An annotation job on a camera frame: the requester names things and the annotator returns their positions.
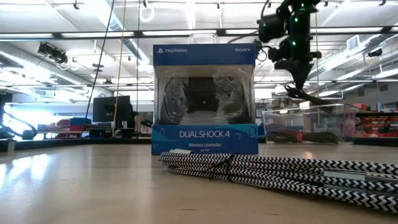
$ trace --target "box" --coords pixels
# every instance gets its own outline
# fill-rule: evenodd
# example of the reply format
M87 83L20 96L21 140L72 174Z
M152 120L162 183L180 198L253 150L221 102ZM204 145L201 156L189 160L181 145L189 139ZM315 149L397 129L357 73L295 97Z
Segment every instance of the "box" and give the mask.
M154 45L152 154L257 154L254 44Z
M267 142L339 143L355 137L355 114L351 105L334 104L262 112Z

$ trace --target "vent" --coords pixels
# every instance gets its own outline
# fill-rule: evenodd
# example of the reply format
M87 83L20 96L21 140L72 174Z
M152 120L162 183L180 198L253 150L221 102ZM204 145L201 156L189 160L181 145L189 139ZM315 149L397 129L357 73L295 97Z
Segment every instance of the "vent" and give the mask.
M388 90L388 85L381 85L380 86L380 91L387 91Z
M358 91L358 96L359 97L364 96L364 95L365 95L365 91L364 90Z
M359 36L355 35L354 37L347 40L347 49L353 50L359 45Z

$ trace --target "ceiling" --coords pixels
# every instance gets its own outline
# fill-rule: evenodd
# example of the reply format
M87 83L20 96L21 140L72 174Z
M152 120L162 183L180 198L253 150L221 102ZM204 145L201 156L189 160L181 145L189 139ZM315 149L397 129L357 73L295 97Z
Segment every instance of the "ceiling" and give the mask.
M108 19L109 9L104 9L106 2L110 0L78 0L79 10L73 7L75 0L0 0L0 33L23 32L103 32ZM271 1L270 7L266 7L264 14L275 13L281 0ZM318 14L312 14L312 27L362 27L362 26L394 26L398 23L398 1L387 1L379 6L380 1L322 1L318 4ZM147 1L145 8L141 1L127 0L125 30L176 30L176 29L218 29L218 28L245 28L256 29L256 21L263 6L262 1L242 0L164 0ZM124 1L115 0L114 16L123 23ZM318 49L325 60L335 53L346 48L346 41L353 35L319 35L314 37L311 43L312 50ZM220 37L219 43L227 43L232 37ZM255 37L246 37L236 42L252 42ZM152 64L152 46L154 44L189 44L188 37L133 39L142 53ZM269 45L277 47L281 40L272 40ZM101 64L104 65L98 75L97 84L111 80L116 83L120 68L120 83L149 83L153 81L154 73L149 67L139 67L132 52L121 44L120 40L51 40L49 45L66 51L70 60L74 60L69 67L70 77L79 78L93 83L93 63L98 63L101 48L104 45L104 56ZM42 59L37 53L39 41L10 41L6 44L18 51ZM360 65L362 55L351 58L338 67L345 74L355 71ZM54 70L58 70L54 62L44 59ZM255 81L284 81L292 80L286 71L273 70L270 60L263 63L257 62L255 69ZM276 86L273 83L258 84L257 88L270 88ZM105 90L114 91L115 88L104 87ZM123 87L122 91L136 90L136 86ZM138 90L152 90L150 87L141 86Z

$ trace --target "computer monitor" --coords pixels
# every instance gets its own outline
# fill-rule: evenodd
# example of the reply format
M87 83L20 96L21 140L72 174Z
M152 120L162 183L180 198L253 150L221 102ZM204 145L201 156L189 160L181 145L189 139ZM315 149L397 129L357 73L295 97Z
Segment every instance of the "computer monitor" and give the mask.
M93 104L93 122L113 121L116 97L94 98ZM128 121L130 108L130 96L119 96L116 121Z

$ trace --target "clear plastic bin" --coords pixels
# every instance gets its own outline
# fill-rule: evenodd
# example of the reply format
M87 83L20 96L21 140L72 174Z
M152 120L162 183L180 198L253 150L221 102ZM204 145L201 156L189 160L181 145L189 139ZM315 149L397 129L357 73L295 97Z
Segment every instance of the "clear plastic bin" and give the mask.
M338 144L355 136L356 108L346 104L263 111L267 142Z

